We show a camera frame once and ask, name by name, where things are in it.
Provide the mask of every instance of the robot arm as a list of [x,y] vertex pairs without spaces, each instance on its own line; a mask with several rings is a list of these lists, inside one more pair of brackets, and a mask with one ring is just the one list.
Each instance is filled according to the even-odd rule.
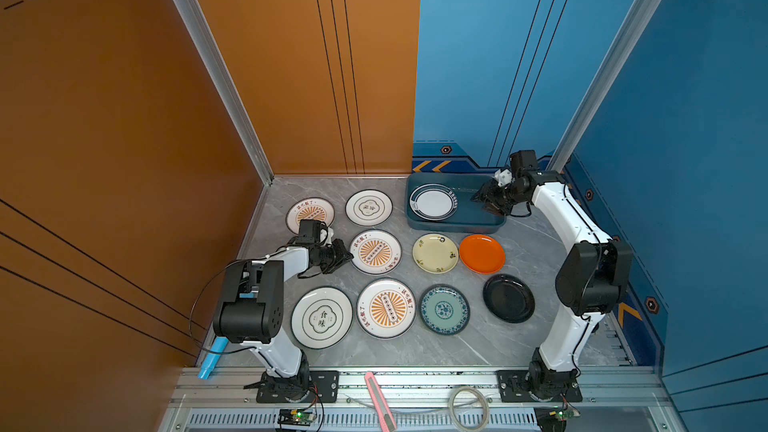
[[484,202],[486,210],[499,215],[510,215],[520,202],[533,204],[568,252],[554,283],[560,309],[528,367],[532,395],[546,400],[567,390],[579,376],[578,358],[591,331],[627,292],[632,251],[600,230],[559,173],[538,168],[533,150],[512,154],[510,164],[472,200]]
[[[302,220],[299,235],[274,254],[230,264],[214,312],[217,336],[251,347],[268,376],[287,379],[284,385],[294,385],[301,393],[308,387],[309,366],[281,327],[283,283],[294,275],[333,273],[351,260],[344,243],[331,238],[332,230],[322,222]],[[320,272],[304,275],[315,266]]]

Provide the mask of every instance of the orange plate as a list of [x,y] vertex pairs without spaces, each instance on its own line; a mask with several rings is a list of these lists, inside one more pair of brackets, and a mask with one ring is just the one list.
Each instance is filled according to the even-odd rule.
[[495,274],[502,270],[507,256],[504,248],[487,235],[470,235],[462,240],[458,256],[464,265],[479,274]]

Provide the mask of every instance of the ventilation grille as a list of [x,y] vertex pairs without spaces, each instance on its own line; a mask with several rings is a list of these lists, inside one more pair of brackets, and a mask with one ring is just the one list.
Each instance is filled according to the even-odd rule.
[[[374,411],[358,408],[326,409],[323,432],[379,432],[379,417]],[[249,412],[247,409],[193,409],[187,430],[274,430],[277,409]],[[480,410],[458,414],[466,427],[477,427],[482,420]],[[456,430],[448,412],[424,414],[395,413],[398,431]],[[492,409],[486,430],[540,430],[532,408]]]
[[245,412],[243,409],[230,410],[232,409],[197,409],[190,415],[187,426],[189,428],[213,428],[212,426],[236,428],[236,426],[245,426],[241,428],[247,430],[249,428],[262,428],[254,427],[259,425],[272,427],[275,421],[275,415],[272,410],[267,412]]

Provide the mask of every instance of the orange wall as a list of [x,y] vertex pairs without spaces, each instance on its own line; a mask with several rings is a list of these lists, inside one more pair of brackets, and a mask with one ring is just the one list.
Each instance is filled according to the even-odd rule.
[[419,0],[198,0],[277,174],[410,171]]
[[[184,315],[235,257],[260,181],[171,0],[9,1],[3,419],[9,430],[153,430],[197,355]],[[196,322],[210,322],[215,299]]]

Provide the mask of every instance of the gray marble floor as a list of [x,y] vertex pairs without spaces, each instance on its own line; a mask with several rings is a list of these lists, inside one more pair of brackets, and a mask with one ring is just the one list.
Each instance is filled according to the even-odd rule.
[[[456,287],[466,296],[471,319],[464,331],[454,336],[442,336],[427,329],[419,317],[413,326],[397,338],[374,338],[354,321],[350,332],[338,344],[323,350],[306,350],[313,366],[393,366],[393,365],[494,365],[527,367],[534,348],[549,332],[559,301],[554,291],[554,277],[565,259],[565,247],[544,215],[534,209],[528,218],[509,218],[493,235],[507,255],[503,273],[522,279],[534,293],[536,309],[527,322],[508,324],[489,312],[482,300],[482,287],[488,276],[476,274],[459,262],[445,274],[424,272],[413,262],[411,248],[424,231],[411,229],[406,221],[404,178],[278,178],[267,193],[264,210],[256,226],[246,256],[258,258],[272,253],[292,236],[285,222],[290,207],[307,197],[323,197],[336,208],[332,224],[335,237],[349,245],[350,240],[365,230],[353,224],[344,213],[344,206],[355,192],[375,188],[392,199],[394,212],[378,226],[395,235],[403,248],[400,264],[387,276],[402,281],[419,297],[430,285],[445,283]],[[466,234],[446,234],[457,245]],[[360,291],[374,277],[359,272],[351,264],[343,265],[329,275],[306,280],[292,278],[286,283],[286,310],[291,313],[299,299],[313,288],[331,285],[350,297],[352,306]],[[290,315],[283,328],[290,332]],[[601,327],[592,335],[581,355],[582,365],[619,364],[617,350],[609,338],[609,327]],[[235,350],[230,345],[227,350]],[[219,367],[256,366],[259,362],[250,352],[226,355]]]

